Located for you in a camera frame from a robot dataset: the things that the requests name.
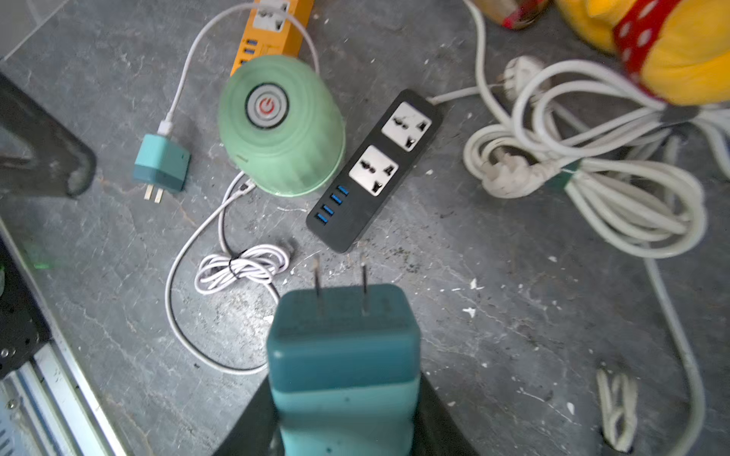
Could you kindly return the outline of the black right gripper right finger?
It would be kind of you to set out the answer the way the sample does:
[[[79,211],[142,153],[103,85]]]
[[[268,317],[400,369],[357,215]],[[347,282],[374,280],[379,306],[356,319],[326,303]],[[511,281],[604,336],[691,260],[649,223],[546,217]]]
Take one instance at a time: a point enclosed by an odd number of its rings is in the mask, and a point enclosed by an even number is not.
[[[411,454],[414,456],[477,456],[478,452],[460,431],[435,387],[422,374]]]

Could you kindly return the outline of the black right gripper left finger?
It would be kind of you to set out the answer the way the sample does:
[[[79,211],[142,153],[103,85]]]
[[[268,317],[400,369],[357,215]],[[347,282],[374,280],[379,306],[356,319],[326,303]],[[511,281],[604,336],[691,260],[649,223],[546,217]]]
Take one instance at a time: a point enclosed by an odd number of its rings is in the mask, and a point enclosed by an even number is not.
[[[279,416],[266,376],[215,456],[281,455]]]

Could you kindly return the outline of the green meat grinder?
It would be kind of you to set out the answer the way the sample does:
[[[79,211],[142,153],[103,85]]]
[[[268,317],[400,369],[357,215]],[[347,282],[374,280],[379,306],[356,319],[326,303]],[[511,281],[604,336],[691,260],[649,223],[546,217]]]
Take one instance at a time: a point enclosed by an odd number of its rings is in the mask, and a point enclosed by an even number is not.
[[[345,121],[325,83],[282,55],[243,64],[225,85],[218,126],[230,159],[263,191],[307,195],[336,174]]]

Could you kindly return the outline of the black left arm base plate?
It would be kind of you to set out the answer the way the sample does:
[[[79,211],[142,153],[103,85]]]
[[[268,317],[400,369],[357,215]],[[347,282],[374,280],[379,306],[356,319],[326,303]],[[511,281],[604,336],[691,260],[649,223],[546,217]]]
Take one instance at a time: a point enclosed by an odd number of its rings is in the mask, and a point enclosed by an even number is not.
[[[4,241],[1,241],[1,379],[51,340],[51,329]]]

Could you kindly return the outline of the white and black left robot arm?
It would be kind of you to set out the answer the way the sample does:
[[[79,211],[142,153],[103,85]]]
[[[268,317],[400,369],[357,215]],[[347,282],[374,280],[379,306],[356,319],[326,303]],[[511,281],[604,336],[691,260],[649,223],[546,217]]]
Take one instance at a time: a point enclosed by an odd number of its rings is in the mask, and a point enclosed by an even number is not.
[[[2,195],[75,199],[91,187],[92,149],[5,75],[1,128],[30,150],[28,158],[1,154]]]

